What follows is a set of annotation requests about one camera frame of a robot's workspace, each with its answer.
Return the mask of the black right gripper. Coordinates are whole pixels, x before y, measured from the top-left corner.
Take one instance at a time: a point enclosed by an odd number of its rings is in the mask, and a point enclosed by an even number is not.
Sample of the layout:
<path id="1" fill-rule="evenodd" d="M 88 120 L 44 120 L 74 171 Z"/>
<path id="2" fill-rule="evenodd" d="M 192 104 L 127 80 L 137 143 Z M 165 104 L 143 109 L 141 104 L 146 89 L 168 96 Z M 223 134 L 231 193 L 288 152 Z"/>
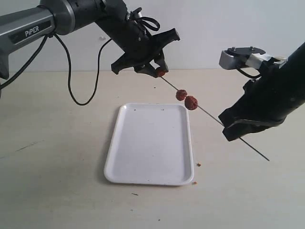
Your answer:
<path id="1" fill-rule="evenodd" d="M 224 126 L 222 133 L 228 141 L 279 126 L 286 119 L 286 116 L 271 117 L 263 107 L 263 102 L 258 102 L 258 95 L 254 90 L 257 82 L 257 80 L 247 81 L 243 86 L 243 96 L 218 116 Z"/>

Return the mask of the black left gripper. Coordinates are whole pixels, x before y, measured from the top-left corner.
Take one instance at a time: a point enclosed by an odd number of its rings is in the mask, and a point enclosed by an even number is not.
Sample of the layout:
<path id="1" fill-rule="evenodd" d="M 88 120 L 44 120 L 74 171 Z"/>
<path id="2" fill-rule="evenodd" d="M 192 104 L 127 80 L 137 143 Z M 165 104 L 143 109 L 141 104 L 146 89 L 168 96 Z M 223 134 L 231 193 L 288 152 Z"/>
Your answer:
<path id="1" fill-rule="evenodd" d="M 124 54 L 111 64 L 111 70 L 119 74 L 121 70 L 132 67 L 136 73 L 152 74 L 151 61 L 159 65 L 159 68 L 166 69 L 163 48 L 179 40 L 175 28 L 156 35 L 149 35 L 138 28 L 125 28 L 119 32 L 119 47 Z"/>

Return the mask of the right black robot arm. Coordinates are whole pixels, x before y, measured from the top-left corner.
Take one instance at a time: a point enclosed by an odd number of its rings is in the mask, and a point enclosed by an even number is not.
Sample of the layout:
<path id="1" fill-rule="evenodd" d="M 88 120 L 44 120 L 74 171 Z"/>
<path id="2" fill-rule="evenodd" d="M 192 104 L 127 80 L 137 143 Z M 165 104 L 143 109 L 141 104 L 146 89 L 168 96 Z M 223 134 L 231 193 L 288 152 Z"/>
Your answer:
<path id="1" fill-rule="evenodd" d="M 279 126 L 305 102 L 305 46 L 280 59 L 250 46 L 223 50 L 219 65 L 249 78 L 243 96 L 219 119 L 228 141 Z"/>

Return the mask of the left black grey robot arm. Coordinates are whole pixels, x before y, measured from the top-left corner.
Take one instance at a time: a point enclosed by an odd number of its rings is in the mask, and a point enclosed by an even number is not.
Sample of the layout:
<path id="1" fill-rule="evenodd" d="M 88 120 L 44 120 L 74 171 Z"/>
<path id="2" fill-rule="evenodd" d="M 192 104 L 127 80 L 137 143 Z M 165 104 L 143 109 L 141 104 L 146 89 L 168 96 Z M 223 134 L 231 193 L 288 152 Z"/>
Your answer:
<path id="1" fill-rule="evenodd" d="M 115 74 L 126 68 L 157 77 L 168 72 L 163 48 L 180 39 L 176 29 L 152 35 L 159 23 L 141 16 L 141 8 L 129 12 L 122 0 L 42 0 L 39 6 L 0 18 L 0 76 L 9 78 L 9 55 L 52 32 L 67 35 L 96 23 L 124 52 L 111 69 Z"/>

